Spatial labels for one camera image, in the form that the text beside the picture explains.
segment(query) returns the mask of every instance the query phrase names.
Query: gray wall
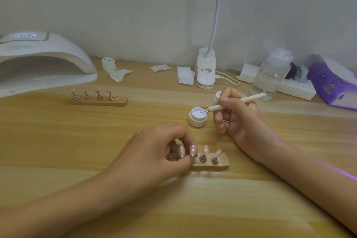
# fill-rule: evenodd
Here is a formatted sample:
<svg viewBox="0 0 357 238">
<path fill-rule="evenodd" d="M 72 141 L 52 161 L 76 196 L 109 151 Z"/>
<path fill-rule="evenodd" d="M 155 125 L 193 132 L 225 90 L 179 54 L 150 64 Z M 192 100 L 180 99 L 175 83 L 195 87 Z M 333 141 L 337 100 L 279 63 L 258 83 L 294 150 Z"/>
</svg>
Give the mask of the gray wall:
<svg viewBox="0 0 357 238">
<path fill-rule="evenodd" d="M 208 45 L 215 0 L 0 0 L 0 33 L 48 30 L 88 55 L 193 65 Z M 301 62 L 334 54 L 357 69 L 357 0 L 221 0 L 217 67 L 256 63 L 267 36 Z"/>
</svg>

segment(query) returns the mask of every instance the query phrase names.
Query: white power strip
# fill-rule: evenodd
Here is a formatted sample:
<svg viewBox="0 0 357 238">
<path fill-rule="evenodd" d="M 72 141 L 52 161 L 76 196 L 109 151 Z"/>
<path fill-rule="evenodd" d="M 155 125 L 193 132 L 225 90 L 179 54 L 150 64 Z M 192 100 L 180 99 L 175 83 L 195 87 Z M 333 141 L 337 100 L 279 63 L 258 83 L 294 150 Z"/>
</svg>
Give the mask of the white power strip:
<svg viewBox="0 0 357 238">
<path fill-rule="evenodd" d="M 258 66 L 244 63 L 240 76 L 236 78 L 243 82 L 253 83 L 258 70 Z M 315 88 L 310 80 L 302 84 L 292 79 L 284 79 L 280 82 L 277 91 L 309 101 L 316 94 Z"/>
</svg>

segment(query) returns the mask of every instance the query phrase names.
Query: dotting tool handle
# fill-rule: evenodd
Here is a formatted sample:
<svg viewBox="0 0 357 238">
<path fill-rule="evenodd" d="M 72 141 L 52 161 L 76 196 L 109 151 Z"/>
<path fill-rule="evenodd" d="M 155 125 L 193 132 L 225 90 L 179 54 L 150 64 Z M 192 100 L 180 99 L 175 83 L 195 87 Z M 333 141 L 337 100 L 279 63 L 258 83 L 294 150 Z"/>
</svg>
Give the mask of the dotting tool handle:
<svg viewBox="0 0 357 238">
<path fill-rule="evenodd" d="M 251 101 L 263 98 L 265 96 L 266 96 L 265 93 L 259 93 L 259 94 L 256 94 L 256 95 L 252 95 L 252 96 L 249 96 L 249 97 L 242 98 L 241 101 L 243 103 L 249 103 Z M 222 110 L 222 109 L 225 109 L 225 107 L 221 106 L 220 104 L 218 104 L 218 105 L 214 105 L 214 106 L 208 107 L 207 111 L 208 112 L 213 112 L 213 111 Z"/>
</svg>

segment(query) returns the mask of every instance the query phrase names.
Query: wooden nail holder base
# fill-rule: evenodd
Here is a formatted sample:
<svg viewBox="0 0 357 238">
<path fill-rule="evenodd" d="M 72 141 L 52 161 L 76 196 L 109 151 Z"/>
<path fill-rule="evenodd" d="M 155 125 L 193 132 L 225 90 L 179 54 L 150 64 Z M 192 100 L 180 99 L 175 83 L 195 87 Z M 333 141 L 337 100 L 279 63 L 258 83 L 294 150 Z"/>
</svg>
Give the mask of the wooden nail holder base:
<svg viewBox="0 0 357 238">
<path fill-rule="evenodd" d="M 78 104 L 78 105 L 106 105 L 106 106 L 113 106 L 113 107 L 124 107 L 128 103 L 127 97 L 117 97 L 113 96 L 114 100 L 109 101 L 109 96 L 103 96 L 103 100 L 98 101 L 97 97 L 92 97 L 91 100 L 85 100 L 85 97 L 81 97 L 79 100 L 74 101 L 70 99 L 68 102 L 69 104 Z"/>
<path fill-rule="evenodd" d="M 198 156 L 196 157 L 196 160 L 194 164 L 191 166 L 193 169 L 198 169 L 198 168 L 206 168 L 206 169 L 222 169 L 222 168 L 227 168 L 229 166 L 229 161 L 228 157 L 225 153 L 222 153 L 219 157 L 219 162 L 217 165 L 213 165 L 211 162 L 211 159 L 215 157 L 216 153 L 209 153 L 207 156 L 207 161 L 206 162 L 201 162 L 200 161 L 200 156 L 202 153 L 199 153 Z M 180 156 L 178 153 L 169 153 L 166 157 L 167 160 L 169 161 L 177 161 L 180 160 Z"/>
</svg>

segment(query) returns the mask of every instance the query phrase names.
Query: clear plastic bottle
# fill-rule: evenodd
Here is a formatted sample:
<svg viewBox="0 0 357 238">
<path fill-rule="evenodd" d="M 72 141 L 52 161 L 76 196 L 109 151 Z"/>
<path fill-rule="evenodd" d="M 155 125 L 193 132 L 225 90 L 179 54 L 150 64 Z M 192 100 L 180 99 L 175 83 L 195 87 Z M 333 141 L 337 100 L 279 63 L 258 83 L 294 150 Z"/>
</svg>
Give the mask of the clear plastic bottle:
<svg viewBox="0 0 357 238">
<path fill-rule="evenodd" d="M 286 48 L 276 48 L 271 51 L 263 61 L 249 93 L 256 95 L 259 93 L 273 93 L 260 99 L 260 101 L 270 101 L 278 89 L 279 83 L 286 77 L 294 56 Z"/>
</svg>

